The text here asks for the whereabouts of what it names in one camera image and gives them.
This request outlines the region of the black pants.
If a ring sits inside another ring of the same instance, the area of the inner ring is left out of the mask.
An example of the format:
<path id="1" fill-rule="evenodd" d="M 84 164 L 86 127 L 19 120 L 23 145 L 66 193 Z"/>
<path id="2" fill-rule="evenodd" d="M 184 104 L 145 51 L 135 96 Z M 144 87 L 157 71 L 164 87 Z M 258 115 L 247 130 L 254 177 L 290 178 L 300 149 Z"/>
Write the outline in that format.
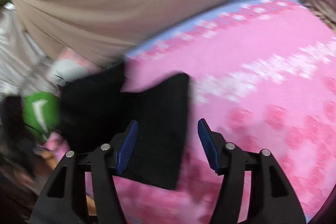
<path id="1" fill-rule="evenodd" d="M 189 84 L 174 74 L 141 92 L 125 92 L 124 64 L 66 84 L 60 96 L 60 132 L 77 153 L 94 151 L 138 123 L 138 137 L 123 176 L 173 190 L 187 135 Z"/>

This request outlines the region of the green plush pillow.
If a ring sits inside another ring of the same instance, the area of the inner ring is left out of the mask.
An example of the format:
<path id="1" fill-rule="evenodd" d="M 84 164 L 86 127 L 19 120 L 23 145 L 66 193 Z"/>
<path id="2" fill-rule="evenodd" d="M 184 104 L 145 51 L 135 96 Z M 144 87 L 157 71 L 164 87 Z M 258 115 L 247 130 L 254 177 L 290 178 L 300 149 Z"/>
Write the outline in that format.
<path id="1" fill-rule="evenodd" d="M 45 143 L 60 123 L 60 98 L 49 92 L 23 97 L 23 120 L 37 143 Z"/>

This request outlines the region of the pink rose bed sheet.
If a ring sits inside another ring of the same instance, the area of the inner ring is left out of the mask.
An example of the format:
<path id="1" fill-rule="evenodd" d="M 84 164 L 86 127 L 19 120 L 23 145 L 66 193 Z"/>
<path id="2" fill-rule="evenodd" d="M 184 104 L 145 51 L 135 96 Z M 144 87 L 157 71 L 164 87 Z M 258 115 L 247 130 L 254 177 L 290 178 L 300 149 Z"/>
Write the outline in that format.
<path id="1" fill-rule="evenodd" d="M 176 190 L 116 178 L 129 223 L 207 223 L 221 178 L 197 134 L 209 126 L 241 149 L 272 151 L 307 220 L 335 185 L 335 33 L 297 0 L 234 0 L 128 52 L 123 90 L 183 71 L 189 137 Z"/>

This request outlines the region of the white pink cartoon pillow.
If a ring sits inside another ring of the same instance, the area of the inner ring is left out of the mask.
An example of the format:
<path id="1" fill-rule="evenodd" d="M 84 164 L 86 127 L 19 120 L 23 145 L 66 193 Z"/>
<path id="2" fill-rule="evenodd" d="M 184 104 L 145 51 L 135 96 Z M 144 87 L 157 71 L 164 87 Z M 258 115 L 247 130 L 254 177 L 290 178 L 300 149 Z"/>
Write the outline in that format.
<path id="1" fill-rule="evenodd" d="M 53 84 L 64 87 L 76 79 L 101 71 L 101 67 L 90 62 L 70 48 L 64 49 L 51 65 L 47 79 Z"/>

